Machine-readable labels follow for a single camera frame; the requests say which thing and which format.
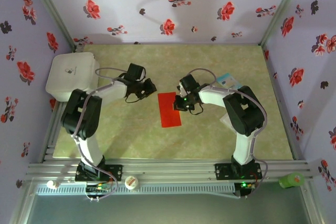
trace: black bracket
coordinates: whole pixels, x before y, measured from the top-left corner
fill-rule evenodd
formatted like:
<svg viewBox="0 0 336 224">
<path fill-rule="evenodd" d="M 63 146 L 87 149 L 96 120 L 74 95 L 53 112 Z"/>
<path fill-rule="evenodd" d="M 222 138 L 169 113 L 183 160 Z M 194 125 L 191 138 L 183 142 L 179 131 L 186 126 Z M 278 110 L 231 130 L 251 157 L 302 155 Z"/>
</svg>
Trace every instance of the black bracket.
<svg viewBox="0 0 336 224">
<path fill-rule="evenodd" d="M 234 171 L 232 163 L 215 164 L 215 174 L 217 180 L 248 180 L 248 179 L 261 179 L 262 173 L 259 163 L 253 163 L 249 170 L 243 171 L 238 174 Z"/>
<path fill-rule="evenodd" d="M 110 172 L 114 177 L 116 177 L 117 181 L 121 181 L 122 177 L 122 165 L 105 165 L 104 170 L 106 172 Z M 99 177 L 93 177 L 90 173 L 88 173 L 83 166 L 78 165 L 77 171 L 75 175 L 76 182 L 108 182 L 110 181 L 110 176 L 101 173 Z"/>
</svg>

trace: purple wall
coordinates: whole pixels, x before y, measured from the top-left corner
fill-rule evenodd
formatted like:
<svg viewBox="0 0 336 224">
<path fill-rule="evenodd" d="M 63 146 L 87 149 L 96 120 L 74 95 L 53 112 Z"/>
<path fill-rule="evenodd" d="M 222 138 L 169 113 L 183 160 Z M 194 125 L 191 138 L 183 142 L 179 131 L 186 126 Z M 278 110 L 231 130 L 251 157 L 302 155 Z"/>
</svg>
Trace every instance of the purple wall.
<svg viewBox="0 0 336 224">
<path fill-rule="evenodd" d="M 336 220 L 335 13 L 336 0 L 291 0 L 265 48 L 293 137 L 309 162 L 322 159 L 314 182 L 327 223 Z"/>
<path fill-rule="evenodd" d="M 45 91 L 51 62 L 70 47 L 40 0 L 0 0 L 0 6 L 0 220 L 8 223 L 51 116 Z"/>
</svg>

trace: beige floor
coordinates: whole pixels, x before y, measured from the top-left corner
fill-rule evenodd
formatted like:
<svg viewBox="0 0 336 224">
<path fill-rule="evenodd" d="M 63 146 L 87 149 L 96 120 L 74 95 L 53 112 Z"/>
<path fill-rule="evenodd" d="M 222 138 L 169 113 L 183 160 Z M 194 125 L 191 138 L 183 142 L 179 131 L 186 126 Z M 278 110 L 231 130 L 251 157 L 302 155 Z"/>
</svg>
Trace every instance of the beige floor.
<svg viewBox="0 0 336 224">
<path fill-rule="evenodd" d="M 101 67 L 127 69 L 129 63 L 146 67 L 147 77 L 157 93 L 134 103 L 115 101 L 103 107 L 97 130 L 98 144 L 106 158 L 225 158 L 235 149 L 235 134 L 219 119 L 226 113 L 205 104 L 204 113 L 180 112 L 182 126 L 162 128 L 158 93 L 177 91 L 179 80 L 198 67 L 217 76 L 230 73 L 248 85 L 268 114 L 268 125 L 257 137 L 255 156 L 264 159 L 292 159 L 275 95 L 259 46 L 227 45 L 86 45 Z M 112 77 L 115 71 L 102 71 Z M 195 72 L 200 83 L 212 76 Z M 54 157 L 79 157 L 75 143 L 64 129 L 58 136 Z"/>
</svg>

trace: floral wallpaper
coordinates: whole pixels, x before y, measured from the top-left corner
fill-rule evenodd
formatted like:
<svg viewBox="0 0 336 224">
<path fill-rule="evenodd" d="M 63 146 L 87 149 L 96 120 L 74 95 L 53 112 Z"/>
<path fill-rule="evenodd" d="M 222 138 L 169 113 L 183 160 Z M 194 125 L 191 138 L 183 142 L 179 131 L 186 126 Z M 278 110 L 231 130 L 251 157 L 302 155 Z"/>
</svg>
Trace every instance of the floral wallpaper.
<svg viewBox="0 0 336 224">
<path fill-rule="evenodd" d="M 55 105 L 45 91 L 51 62 L 71 50 L 40 0 L 0 6 L 0 220 L 9 223 Z"/>
<path fill-rule="evenodd" d="M 336 220 L 336 24 L 331 13 L 333 0 L 291 0 L 264 48 L 287 127 L 319 174 L 314 183 L 326 223 Z"/>
<path fill-rule="evenodd" d="M 240 44 L 261 41 L 281 0 L 52 2 L 75 44 L 81 38 L 94 44 Z M 290 18 L 285 22 L 284 34 L 289 32 L 291 22 Z"/>
</svg>

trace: white box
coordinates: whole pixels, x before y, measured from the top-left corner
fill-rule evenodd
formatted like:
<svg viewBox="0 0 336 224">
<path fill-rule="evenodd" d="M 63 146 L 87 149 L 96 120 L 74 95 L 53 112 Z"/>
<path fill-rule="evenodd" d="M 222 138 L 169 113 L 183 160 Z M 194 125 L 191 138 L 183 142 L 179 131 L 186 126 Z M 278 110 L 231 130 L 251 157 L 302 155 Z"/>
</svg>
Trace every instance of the white box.
<svg viewBox="0 0 336 224">
<path fill-rule="evenodd" d="M 92 91 L 98 86 L 99 63 L 91 52 L 57 55 L 53 59 L 46 91 L 57 101 L 67 102 L 74 89 Z"/>
</svg>

